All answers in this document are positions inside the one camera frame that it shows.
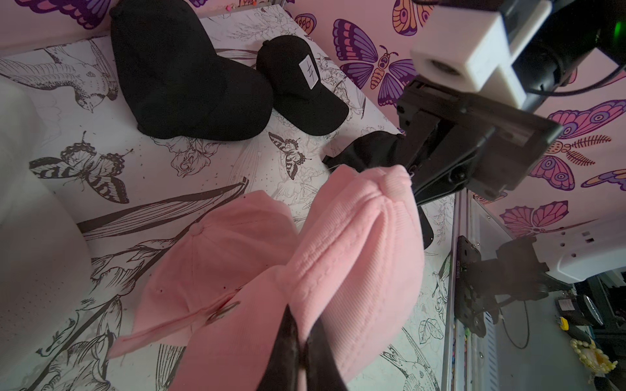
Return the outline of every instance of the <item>bird illustration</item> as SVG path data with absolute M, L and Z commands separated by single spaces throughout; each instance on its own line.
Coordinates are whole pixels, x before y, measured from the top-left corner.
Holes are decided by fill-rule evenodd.
M 426 357 L 404 327 L 402 331 L 415 350 L 417 360 L 414 362 L 405 360 L 393 345 L 389 345 L 389 351 L 381 353 L 381 356 L 400 369 L 400 372 L 406 377 L 403 391 L 441 391 Z
M 70 56 L 62 46 L 45 48 L 54 63 L 23 64 L 0 59 L 0 74 L 28 87 L 51 91 L 59 87 L 74 88 L 76 103 L 93 113 L 105 97 L 115 100 L 118 82 L 99 47 L 89 41 L 95 57 L 94 65 Z
M 448 287 L 446 284 L 448 283 L 448 278 L 450 277 L 450 261 L 452 259 L 452 251 L 448 253 L 445 261 L 441 264 L 441 268 L 439 269 L 439 273 L 433 272 L 433 276 L 437 280 L 437 286 L 435 287 L 433 294 L 431 297 L 434 298 L 436 293 L 439 293 L 439 297 L 437 298 L 437 304 L 435 305 L 435 310 L 439 314 L 439 318 L 441 321 L 446 324 L 446 320 L 443 316 L 443 310 L 448 304 Z

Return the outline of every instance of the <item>cable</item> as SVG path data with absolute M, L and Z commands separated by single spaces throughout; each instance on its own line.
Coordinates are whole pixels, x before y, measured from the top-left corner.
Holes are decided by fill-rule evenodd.
M 440 0 L 437 1 L 420 1 L 420 0 L 413 0 L 413 2 L 415 4 L 417 4 L 418 6 L 436 6 L 437 4 L 441 3 Z
M 506 322 L 505 322 L 504 315 L 502 315 L 502 325 L 505 328 L 506 337 L 509 338 L 509 341 L 511 341 L 513 346 L 515 346 L 516 348 L 520 350 L 526 349 L 526 347 L 528 346 L 528 342 L 530 341 L 530 321 L 528 320 L 528 308 L 526 307 L 526 301 L 524 301 L 524 311 L 526 312 L 526 330 L 528 330 L 528 333 L 526 335 L 526 343 L 524 343 L 524 346 L 522 347 L 515 345 L 515 342 L 513 342 L 513 340 L 511 339 L 511 336 L 508 334 L 508 330 L 506 329 Z
M 557 92 L 551 92 L 551 91 L 543 91 L 543 90 L 540 90 L 540 89 L 528 88 L 528 89 L 526 89 L 526 92 L 530 93 L 530 94 L 543 95 L 543 96 L 573 96 L 573 95 L 578 95 L 578 94 L 586 93 L 586 92 L 589 92 L 589 91 L 593 91 L 593 90 L 595 90 L 597 88 L 600 88 L 600 87 L 604 87 L 606 84 L 608 84 L 608 82 L 613 80 L 624 69 L 626 69 L 626 63 L 618 66 L 617 69 L 615 69 L 615 71 L 611 72 L 606 78 L 603 78 L 599 82 L 593 83 L 592 85 L 590 85 L 588 87 L 585 87 L 585 88 L 575 89 L 573 91 L 566 91 L 566 92 L 562 92 L 562 93 L 561 92 L 557 93 Z

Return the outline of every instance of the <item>purple butterfly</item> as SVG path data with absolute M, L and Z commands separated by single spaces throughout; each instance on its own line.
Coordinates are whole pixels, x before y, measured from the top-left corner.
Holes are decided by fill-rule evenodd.
M 374 89 L 382 83 L 378 91 L 378 105 L 396 105 L 398 98 L 402 95 L 402 88 L 407 85 L 417 75 L 413 62 L 410 59 L 401 59 L 389 64 L 392 54 L 398 53 L 385 50 L 380 59 L 376 46 L 367 34 L 356 24 L 344 19 L 337 19 L 332 30 L 337 57 L 341 61 L 365 61 L 365 63 L 346 63 L 341 70 L 362 89 L 370 79 L 370 88 Z
M 622 189 L 622 191 L 626 191 L 626 169 L 609 171 L 608 173 L 594 176 L 593 178 L 583 182 L 580 187 L 591 187 L 605 182 L 621 185 L 620 189 Z
M 609 84 L 613 84 L 614 82 L 626 78 L 626 71 L 622 71 L 618 74 L 613 80 L 609 81 L 607 84 L 603 85 L 603 87 L 608 86 Z
M 32 12 L 47 14 L 59 11 L 69 15 L 87 30 L 96 28 L 105 18 L 111 0 L 15 0 L 22 7 L 29 7 Z
M 516 206 L 512 209 L 505 210 L 505 212 L 500 215 L 500 218 L 516 238 L 534 236 L 538 233 L 554 232 L 564 229 L 561 227 L 555 230 L 546 230 L 543 227 L 554 224 L 567 216 L 569 213 L 567 206 L 567 201 L 554 201 L 553 203 L 540 206 L 536 210 L 528 206 Z
M 595 131 L 603 125 L 613 121 L 624 113 L 626 100 L 615 100 L 600 103 L 589 110 L 560 110 L 552 113 L 548 118 L 563 125 L 563 133 L 558 137 L 560 140 L 569 140 L 583 136 Z M 580 138 L 573 143 L 563 143 L 556 140 L 547 153 L 554 155 L 565 153 L 567 160 L 578 166 L 589 166 L 595 164 L 591 159 L 586 158 L 572 148 L 585 148 L 592 145 L 608 143 L 611 137 L 604 135 L 593 135 Z M 539 163 L 529 174 L 535 178 L 543 178 L 550 186 L 560 190 L 573 190 L 575 187 L 574 174 L 566 162 L 556 156 L 544 155 Z
M 480 202 L 482 205 L 487 205 L 487 204 L 490 204 L 490 203 L 492 203 L 492 202 L 500 201 L 502 198 L 504 198 L 504 197 L 506 197 L 506 196 L 508 196 L 508 193 L 507 193 L 507 192 L 505 192 L 505 191 L 501 191 L 501 192 L 500 192 L 500 195 L 499 195 L 499 196 L 498 196 L 495 200 L 493 200 L 493 201 L 487 200 L 486 198 L 481 197 L 481 196 L 480 196 L 480 195 L 478 195 L 478 194 L 474 194 L 474 199 L 475 199 L 476 201 Z

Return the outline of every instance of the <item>green light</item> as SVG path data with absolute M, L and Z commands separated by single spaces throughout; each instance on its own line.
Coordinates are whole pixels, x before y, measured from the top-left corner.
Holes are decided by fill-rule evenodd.
M 622 31 L 622 22 L 615 23 L 615 30 L 613 30 L 613 39 L 617 40 Z

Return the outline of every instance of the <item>flower illustration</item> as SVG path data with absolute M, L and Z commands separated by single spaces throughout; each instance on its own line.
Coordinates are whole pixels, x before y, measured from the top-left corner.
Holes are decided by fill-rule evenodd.
M 178 176 L 185 177 L 200 172 L 211 164 L 210 157 L 215 155 L 217 148 L 223 143 L 212 143 L 201 138 L 179 136 L 167 140 L 152 139 L 156 145 L 166 146 L 176 156 L 172 159 L 172 167 Z

